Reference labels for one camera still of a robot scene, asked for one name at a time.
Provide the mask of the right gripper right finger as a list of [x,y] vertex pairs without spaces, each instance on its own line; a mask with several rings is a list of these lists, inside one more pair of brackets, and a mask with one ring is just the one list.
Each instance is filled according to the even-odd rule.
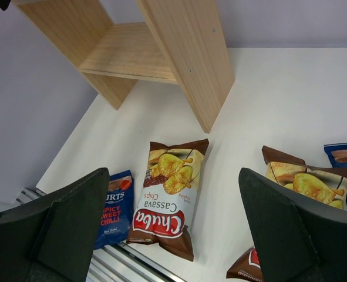
[[238,182],[264,281],[347,281],[347,211],[248,168]]

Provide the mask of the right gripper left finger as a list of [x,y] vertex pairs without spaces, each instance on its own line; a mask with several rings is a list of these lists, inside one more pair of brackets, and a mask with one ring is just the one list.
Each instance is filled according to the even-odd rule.
[[85,281],[109,171],[0,212],[0,281]]

